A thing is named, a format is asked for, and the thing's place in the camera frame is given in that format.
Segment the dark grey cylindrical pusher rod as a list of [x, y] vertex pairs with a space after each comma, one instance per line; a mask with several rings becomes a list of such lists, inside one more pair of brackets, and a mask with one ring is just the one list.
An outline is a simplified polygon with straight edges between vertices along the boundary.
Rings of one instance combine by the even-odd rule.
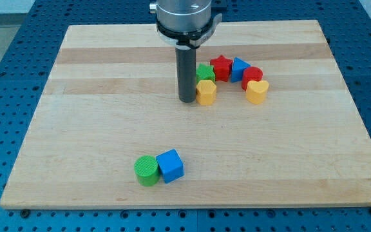
[[176, 49], [178, 97], [184, 103], [196, 99], [196, 50]]

